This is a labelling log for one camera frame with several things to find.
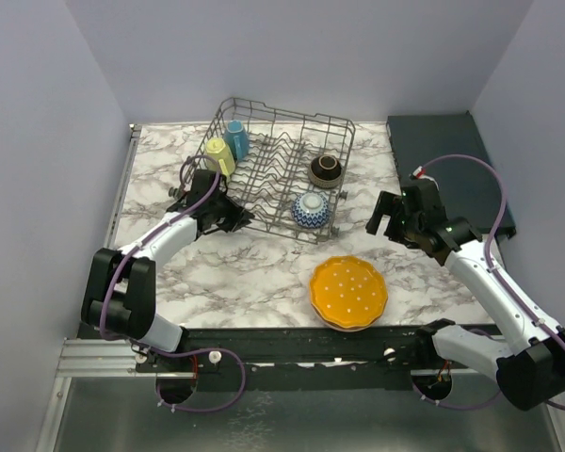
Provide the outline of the yellow green mug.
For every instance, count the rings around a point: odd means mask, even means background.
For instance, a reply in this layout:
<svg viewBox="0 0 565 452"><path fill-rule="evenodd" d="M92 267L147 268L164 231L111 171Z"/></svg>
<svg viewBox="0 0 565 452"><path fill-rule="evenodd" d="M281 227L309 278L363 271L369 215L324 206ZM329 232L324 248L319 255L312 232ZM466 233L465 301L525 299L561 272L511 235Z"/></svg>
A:
<svg viewBox="0 0 565 452"><path fill-rule="evenodd" d="M234 173L234 156L223 138L210 138L205 145L205 154L211 157L211 160L206 162L206 167L210 170L220 169L220 173L226 178Z"/></svg>

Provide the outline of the grey wire dish rack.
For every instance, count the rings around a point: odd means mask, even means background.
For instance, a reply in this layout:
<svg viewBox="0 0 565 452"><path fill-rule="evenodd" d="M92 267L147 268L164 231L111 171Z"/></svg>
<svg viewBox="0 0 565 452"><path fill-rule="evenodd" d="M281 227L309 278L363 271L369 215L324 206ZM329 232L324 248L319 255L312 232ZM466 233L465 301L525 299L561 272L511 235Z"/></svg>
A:
<svg viewBox="0 0 565 452"><path fill-rule="evenodd" d="M356 133L354 123L336 116L305 114L231 97L219 105L202 141L191 154L204 153L210 138L224 137L231 121L243 124L250 149L236 164L229 180L220 186L228 189L228 196L237 204L254 214L248 227L314 244L336 237L337 206L347 192L342 183L333 188L315 186L309 167L313 160L330 156L337 158L341 170L345 170ZM301 227L292 219L292 203L307 191L323 194L329 203L329 219L316 229Z"/></svg>

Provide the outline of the red patterned bowl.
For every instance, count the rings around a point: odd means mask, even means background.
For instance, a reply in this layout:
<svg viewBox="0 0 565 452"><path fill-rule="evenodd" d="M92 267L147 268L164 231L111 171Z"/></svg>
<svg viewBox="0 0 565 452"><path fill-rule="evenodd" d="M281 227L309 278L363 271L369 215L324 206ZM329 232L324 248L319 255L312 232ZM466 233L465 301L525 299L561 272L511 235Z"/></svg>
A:
<svg viewBox="0 0 565 452"><path fill-rule="evenodd" d="M329 202L323 193L307 191L291 205L291 217L302 228L319 229L329 222L330 216Z"/></svg>

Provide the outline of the dark brown cream bowl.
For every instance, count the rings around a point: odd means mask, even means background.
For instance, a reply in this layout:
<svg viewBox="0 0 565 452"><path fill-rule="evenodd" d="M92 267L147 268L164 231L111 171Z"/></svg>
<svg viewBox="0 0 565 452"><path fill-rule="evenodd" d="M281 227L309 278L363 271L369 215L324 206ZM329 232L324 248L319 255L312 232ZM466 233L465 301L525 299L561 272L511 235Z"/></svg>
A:
<svg viewBox="0 0 565 452"><path fill-rule="evenodd" d="M340 184L343 172L343 166L337 157L323 154L311 161L308 177L316 187L333 189Z"/></svg>

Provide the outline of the blue floral mug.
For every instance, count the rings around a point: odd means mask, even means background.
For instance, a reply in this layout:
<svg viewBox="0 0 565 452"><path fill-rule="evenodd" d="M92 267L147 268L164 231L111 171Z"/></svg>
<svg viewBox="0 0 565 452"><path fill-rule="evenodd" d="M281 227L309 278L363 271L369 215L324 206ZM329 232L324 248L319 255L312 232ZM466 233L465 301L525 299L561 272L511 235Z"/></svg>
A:
<svg viewBox="0 0 565 452"><path fill-rule="evenodd" d="M250 138L241 121L233 120L226 124L224 140L229 145L236 161L244 160L250 151Z"/></svg>

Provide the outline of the orange polka dot plate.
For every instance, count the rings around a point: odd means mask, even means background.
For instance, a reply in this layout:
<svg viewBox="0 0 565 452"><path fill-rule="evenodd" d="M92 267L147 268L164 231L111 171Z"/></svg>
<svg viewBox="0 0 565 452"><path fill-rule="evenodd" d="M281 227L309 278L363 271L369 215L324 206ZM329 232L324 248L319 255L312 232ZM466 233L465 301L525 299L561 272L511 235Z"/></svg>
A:
<svg viewBox="0 0 565 452"><path fill-rule="evenodd" d="M341 327L362 327L383 315L388 291L382 275L355 256L334 256L309 281L312 308Z"/></svg>

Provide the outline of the brown plate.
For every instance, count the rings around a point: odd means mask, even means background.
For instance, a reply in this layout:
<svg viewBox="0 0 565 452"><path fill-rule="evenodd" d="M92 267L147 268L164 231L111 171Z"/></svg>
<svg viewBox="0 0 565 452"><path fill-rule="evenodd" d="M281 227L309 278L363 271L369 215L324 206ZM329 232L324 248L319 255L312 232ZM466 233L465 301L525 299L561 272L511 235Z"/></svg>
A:
<svg viewBox="0 0 565 452"><path fill-rule="evenodd" d="M329 320L325 319L318 311L316 311L316 315L318 316L318 318L321 320L321 322L326 325L327 327L335 330L335 331L340 331L340 332L358 332L358 331L364 331L369 329L370 327L373 327L375 325L375 323L381 318L381 315L375 317L375 319L370 322L368 325L366 326L362 326L362 327L341 327L335 323L330 322Z"/></svg>

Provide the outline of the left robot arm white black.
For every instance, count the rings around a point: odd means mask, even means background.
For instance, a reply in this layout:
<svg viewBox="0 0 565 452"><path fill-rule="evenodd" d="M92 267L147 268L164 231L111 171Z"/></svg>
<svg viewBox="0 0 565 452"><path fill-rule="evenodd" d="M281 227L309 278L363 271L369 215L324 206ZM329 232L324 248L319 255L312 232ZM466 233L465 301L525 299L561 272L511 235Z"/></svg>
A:
<svg viewBox="0 0 565 452"><path fill-rule="evenodd" d="M130 339L156 348L157 360L167 370L183 370L190 358L183 343L186 331L157 312L157 273L200 237L236 232L253 219L253 213L227 195L223 176L196 170L190 189L151 230L118 250L102 248L94 254L81 321L104 338Z"/></svg>

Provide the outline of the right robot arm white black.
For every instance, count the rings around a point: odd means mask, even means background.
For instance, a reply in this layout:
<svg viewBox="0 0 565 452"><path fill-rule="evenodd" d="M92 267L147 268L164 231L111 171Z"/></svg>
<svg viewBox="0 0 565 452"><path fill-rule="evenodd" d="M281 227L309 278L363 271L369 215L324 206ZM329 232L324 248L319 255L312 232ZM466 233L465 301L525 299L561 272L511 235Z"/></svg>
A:
<svg viewBox="0 0 565 452"><path fill-rule="evenodd" d="M502 333L495 342L448 319L420 328L415 360L427 369L461 363L494 380L517 409L528 411L565 392L565 328L541 309L492 258L466 218L450 219L436 184L411 180L399 194L382 191L366 224L383 218L389 240L417 249L445 267L472 293Z"/></svg>

